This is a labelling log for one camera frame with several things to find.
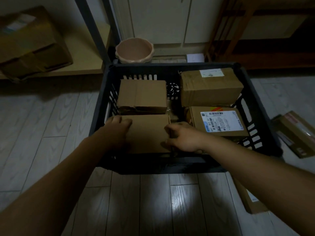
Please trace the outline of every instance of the wooden floor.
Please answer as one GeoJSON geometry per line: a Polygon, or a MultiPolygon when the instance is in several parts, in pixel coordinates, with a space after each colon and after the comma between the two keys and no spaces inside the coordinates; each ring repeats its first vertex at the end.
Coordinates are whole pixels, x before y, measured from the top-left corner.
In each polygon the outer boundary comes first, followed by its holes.
{"type": "MultiPolygon", "coordinates": [[[[0,210],[88,136],[101,76],[0,83],[0,210]]],[[[252,79],[269,117],[315,125],[315,77],[252,79]]],[[[315,171],[283,144],[287,163],[315,171]]],[[[63,235],[297,235],[271,212],[246,213],[229,173],[119,175],[96,168],[63,235]]]]}

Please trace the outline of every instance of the white wall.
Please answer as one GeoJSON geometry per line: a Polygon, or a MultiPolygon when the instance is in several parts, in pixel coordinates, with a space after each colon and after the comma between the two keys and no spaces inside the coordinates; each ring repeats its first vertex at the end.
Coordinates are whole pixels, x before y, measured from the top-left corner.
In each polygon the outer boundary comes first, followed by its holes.
{"type": "MultiPolygon", "coordinates": [[[[109,24],[102,1],[87,0],[87,2],[95,21],[109,24]]],[[[1,0],[0,15],[39,5],[43,5],[48,10],[61,31],[84,24],[84,20],[74,0],[1,0]]]]}

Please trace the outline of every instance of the wooden shelf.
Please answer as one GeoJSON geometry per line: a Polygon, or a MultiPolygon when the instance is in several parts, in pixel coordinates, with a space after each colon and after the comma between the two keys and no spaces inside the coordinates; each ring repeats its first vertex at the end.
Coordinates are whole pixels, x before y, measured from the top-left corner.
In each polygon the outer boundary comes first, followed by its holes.
{"type": "MultiPolygon", "coordinates": [[[[110,44],[110,26],[106,23],[97,23],[97,27],[106,48],[108,48],[110,44]]],[[[103,73],[103,61],[85,25],[64,33],[63,37],[73,58],[73,64],[54,71],[38,73],[29,78],[103,73]]],[[[0,79],[6,79],[6,77],[0,73],[0,79]]]]}

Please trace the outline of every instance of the wooden furniture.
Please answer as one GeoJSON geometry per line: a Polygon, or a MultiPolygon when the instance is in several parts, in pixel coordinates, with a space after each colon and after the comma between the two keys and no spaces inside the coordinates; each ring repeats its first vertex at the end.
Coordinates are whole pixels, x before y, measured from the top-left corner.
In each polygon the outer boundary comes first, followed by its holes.
{"type": "MultiPolygon", "coordinates": [[[[111,42],[111,28],[107,23],[97,23],[97,27],[103,43],[106,49],[108,49],[111,42]]],[[[86,25],[64,33],[63,38],[73,58],[73,64],[54,71],[38,73],[30,76],[30,78],[103,73],[103,60],[97,51],[86,25]]],[[[1,72],[0,79],[6,79],[1,72]]]]}
{"type": "Polygon", "coordinates": [[[307,27],[312,25],[308,20],[289,38],[241,39],[252,17],[266,15],[305,15],[306,18],[315,15],[314,0],[224,0],[204,53],[205,60],[239,62],[246,69],[315,66],[314,34],[307,27]],[[242,18],[229,40],[227,37],[237,17],[242,18]]]}

